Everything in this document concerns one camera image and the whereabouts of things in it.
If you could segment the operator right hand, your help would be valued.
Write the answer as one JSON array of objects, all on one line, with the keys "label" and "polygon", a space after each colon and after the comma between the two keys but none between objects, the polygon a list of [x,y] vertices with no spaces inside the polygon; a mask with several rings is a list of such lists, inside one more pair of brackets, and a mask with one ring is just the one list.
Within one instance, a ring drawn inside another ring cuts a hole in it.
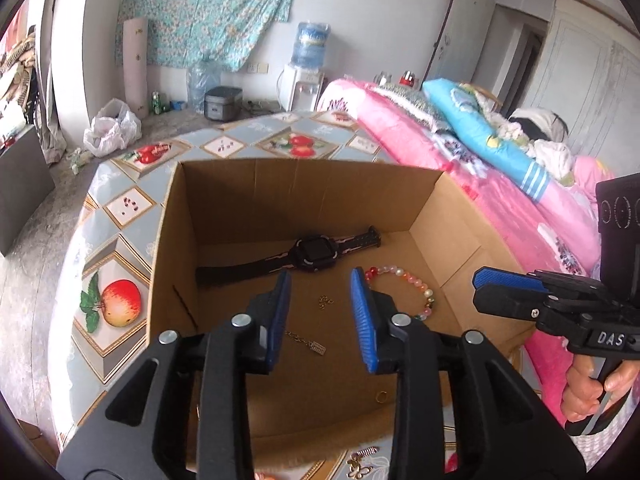
[{"label": "operator right hand", "polygon": [[562,394],[561,412],[569,422],[580,422],[593,415],[603,393],[611,395],[606,408],[620,400],[634,385],[639,374],[638,361],[624,361],[601,385],[592,379],[594,362],[591,356],[576,354],[566,372],[566,386]]}]

